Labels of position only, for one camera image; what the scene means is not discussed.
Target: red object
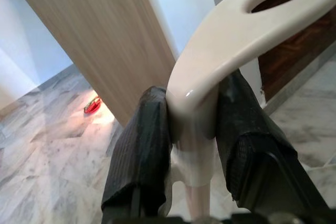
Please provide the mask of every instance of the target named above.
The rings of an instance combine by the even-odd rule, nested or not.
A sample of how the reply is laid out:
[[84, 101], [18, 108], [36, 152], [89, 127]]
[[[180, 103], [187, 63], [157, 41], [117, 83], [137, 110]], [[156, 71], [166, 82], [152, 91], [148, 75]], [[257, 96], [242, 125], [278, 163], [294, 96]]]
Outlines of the red object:
[[84, 107], [84, 113], [85, 114], [93, 114], [93, 113], [97, 112], [97, 110], [101, 106], [101, 103], [102, 103], [102, 101], [101, 101], [100, 97], [96, 96]]

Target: white plastic handle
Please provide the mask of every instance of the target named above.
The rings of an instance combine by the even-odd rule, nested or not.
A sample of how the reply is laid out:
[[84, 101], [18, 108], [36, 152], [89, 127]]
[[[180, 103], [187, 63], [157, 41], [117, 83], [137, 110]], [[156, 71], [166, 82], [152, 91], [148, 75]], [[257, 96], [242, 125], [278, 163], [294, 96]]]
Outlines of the white plastic handle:
[[336, 0], [291, 0], [257, 13], [264, 0], [223, 0], [202, 21], [169, 79], [171, 109], [188, 112], [227, 75], [304, 29]]

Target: handle hole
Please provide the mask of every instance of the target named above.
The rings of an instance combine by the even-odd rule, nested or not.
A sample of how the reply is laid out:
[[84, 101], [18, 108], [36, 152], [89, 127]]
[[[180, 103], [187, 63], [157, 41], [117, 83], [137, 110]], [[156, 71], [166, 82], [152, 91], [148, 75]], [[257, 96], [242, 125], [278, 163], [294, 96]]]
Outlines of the handle hole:
[[256, 7], [254, 7], [251, 10], [251, 13], [257, 13], [257, 12], [261, 12], [262, 10], [271, 9], [276, 6], [282, 5], [288, 1], [291, 1], [291, 0], [265, 0], [261, 2], [260, 4], [258, 4]]

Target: marble floor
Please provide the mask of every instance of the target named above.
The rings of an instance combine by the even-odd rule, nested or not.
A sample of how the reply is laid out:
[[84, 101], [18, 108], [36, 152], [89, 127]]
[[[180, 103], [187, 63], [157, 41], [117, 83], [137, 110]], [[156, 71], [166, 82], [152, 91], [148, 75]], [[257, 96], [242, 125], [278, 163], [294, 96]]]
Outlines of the marble floor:
[[[299, 152], [309, 176], [336, 207], [336, 57], [271, 116]], [[110, 157], [122, 128], [105, 105], [82, 109], [95, 96], [69, 68], [0, 111], [0, 224], [100, 223]], [[211, 215], [237, 209], [219, 160]], [[183, 184], [173, 185], [170, 215], [190, 219]]]

